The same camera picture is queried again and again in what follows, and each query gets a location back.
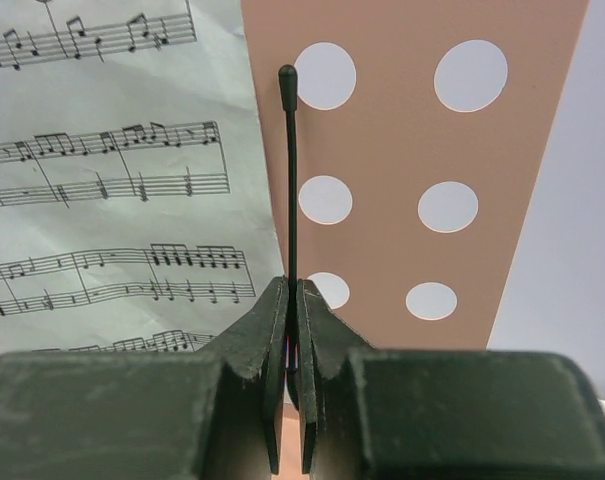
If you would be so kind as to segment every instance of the white paper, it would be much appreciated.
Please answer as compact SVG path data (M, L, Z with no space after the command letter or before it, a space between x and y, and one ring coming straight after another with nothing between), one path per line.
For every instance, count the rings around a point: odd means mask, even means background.
M282 272L239 0L0 0L0 354L199 342Z

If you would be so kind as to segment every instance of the black antenna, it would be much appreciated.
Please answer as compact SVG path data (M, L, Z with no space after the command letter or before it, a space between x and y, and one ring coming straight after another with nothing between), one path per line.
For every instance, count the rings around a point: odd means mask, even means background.
M295 111L298 109L298 73L293 65L284 65L278 72L282 109L286 118L286 143L289 157L289 305L286 327L289 355L286 379L289 396L296 409L298 404L297 373L297 282L298 282L298 145L295 134Z

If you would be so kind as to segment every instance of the gray wall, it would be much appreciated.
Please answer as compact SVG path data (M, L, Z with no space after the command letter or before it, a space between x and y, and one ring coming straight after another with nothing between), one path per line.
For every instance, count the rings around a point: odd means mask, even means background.
M605 398L605 0L591 0L489 348L566 354Z

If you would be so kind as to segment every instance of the circular hole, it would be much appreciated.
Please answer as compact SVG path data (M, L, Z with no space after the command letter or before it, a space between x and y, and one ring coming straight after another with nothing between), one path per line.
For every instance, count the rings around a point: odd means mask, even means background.
M298 95L318 110L343 105L355 90L355 64L342 47L333 43L315 43L302 51L295 61L298 71Z
M457 305L455 292L436 282L416 285L406 296L406 308L422 320L442 320L451 315Z
M334 225L353 208L351 190L341 180L320 175L307 180L300 189L300 208L314 222Z
M327 305L335 310L349 301L351 290L342 277L334 273L318 272L309 277L326 300Z
M468 227L478 214L478 197L463 183L442 182L429 188L418 203L422 223L440 233Z
M508 65L498 47L469 40L449 50L435 70L435 92L456 112L475 112L491 104L506 84Z

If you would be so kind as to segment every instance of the musical staff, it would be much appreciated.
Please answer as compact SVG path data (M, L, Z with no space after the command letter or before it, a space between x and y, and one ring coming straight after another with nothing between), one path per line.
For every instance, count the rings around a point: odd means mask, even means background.
M20 35L15 29L7 31L0 40L0 69L19 71L26 65L90 57L104 62L107 55L196 42L188 1L185 0L184 13L157 18L140 13L124 23L97 27L86 28L82 19L75 16L66 22L64 30L58 30L48 3L43 2L53 32Z
M149 280L148 282L119 283L57 294L48 294L45 291L41 296L0 301L0 316L82 307L126 297L152 297L156 301L160 298L173 300L183 297L191 303L196 298L207 298L211 300L211 303L217 303L220 298L228 298L232 303L239 303L240 298L255 297L255 290L250 283L237 284L234 282L167 281L155 283L153 280Z
M149 148L221 145L216 122L135 125L119 130L69 135L37 135L33 140L0 143L0 163L79 157Z
M95 182L79 182L55 185L54 189L41 185L0 189L0 207L34 205L40 203L69 203L86 200L138 197L148 201L150 197L185 195L215 195L230 192L225 173L201 175L154 176L136 179L137 188L131 189L129 178L111 178Z
M68 350L47 348L34 350L34 352L196 352L202 345L206 345L213 340L213 338L215 338L213 335L186 333L182 330L169 330L155 334L148 339L142 337L129 338L113 342L112 345L106 347L89 345L86 347L70 348Z
M29 258L0 263L0 280L59 273L69 270L88 270L118 264L143 264L200 269L247 269L244 253L231 246L196 246L185 244L151 244L150 248L113 248L81 250L48 257Z

